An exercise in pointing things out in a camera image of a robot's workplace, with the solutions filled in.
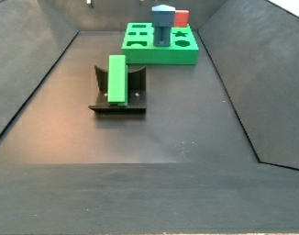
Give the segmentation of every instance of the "black stand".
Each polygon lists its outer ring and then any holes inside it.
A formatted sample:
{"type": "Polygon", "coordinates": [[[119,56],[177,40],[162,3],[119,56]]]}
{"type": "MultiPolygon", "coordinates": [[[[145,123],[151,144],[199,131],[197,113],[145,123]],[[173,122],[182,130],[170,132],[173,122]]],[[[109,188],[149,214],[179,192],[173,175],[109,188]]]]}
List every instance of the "black stand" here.
{"type": "Polygon", "coordinates": [[[127,106],[111,106],[109,103],[109,71],[97,68],[98,101],[90,106],[99,114],[126,114],[146,112],[146,66],[127,74],[127,106]]]}

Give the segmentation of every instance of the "red block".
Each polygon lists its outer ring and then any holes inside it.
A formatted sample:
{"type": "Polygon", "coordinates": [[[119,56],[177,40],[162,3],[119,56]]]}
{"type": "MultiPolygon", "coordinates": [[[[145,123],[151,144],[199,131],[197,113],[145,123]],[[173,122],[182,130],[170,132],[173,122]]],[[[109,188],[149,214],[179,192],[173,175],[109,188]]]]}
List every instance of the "red block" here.
{"type": "Polygon", "coordinates": [[[186,10],[177,10],[175,11],[175,20],[174,26],[185,28],[189,23],[189,11],[186,10]]]}

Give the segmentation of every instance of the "gray floor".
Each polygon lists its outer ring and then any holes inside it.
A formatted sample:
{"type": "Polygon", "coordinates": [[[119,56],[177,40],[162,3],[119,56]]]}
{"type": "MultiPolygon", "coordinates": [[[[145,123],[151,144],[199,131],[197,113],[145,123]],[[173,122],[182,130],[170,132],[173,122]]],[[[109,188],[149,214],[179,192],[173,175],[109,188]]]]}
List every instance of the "gray floor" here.
{"type": "Polygon", "coordinates": [[[0,233],[299,232],[299,172],[258,164],[202,44],[149,66],[146,117],[89,109],[122,38],[81,34],[0,139],[0,233]]]}

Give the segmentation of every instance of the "green shape sorter block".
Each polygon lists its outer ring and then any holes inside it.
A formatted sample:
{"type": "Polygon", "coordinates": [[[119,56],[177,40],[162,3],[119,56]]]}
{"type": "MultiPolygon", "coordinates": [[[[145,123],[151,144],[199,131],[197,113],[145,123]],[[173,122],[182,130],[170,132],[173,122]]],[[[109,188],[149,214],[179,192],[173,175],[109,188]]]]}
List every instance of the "green shape sorter block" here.
{"type": "Polygon", "coordinates": [[[127,57],[110,56],[109,103],[115,106],[127,105],[127,57]]]}
{"type": "Polygon", "coordinates": [[[154,46],[153,23],[127,24],[123,54],[127,63],[143,64],[197,64],[199,46],[190,25],[173,28],[171,46],[154,46]]]}

